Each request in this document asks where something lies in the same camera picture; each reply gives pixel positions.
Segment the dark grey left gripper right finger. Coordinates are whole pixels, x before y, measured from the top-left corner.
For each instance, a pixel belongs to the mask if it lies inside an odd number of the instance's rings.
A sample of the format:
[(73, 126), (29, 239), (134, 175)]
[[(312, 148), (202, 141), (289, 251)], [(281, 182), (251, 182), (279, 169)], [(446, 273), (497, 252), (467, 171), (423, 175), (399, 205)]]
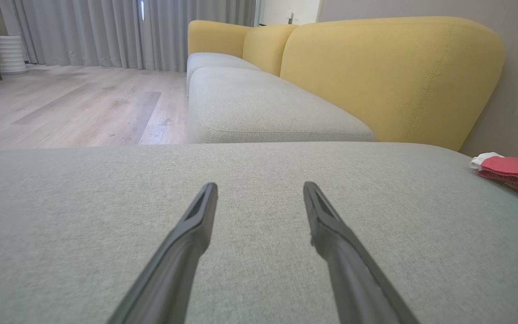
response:
[(327, 263), (342, 324), (417, 324), (394, 285), (322, 189), (304, 183), (311, 245)]

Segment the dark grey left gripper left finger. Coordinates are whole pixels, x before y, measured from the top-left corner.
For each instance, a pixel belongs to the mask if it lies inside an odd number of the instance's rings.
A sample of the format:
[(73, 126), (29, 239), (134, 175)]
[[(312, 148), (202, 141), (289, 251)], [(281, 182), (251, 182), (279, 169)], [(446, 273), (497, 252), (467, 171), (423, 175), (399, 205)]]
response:
[(185, 322), (199, 259), (210, 244), (217, 200), (217, 184), (206, 183), (117, 306), (110, 324)]

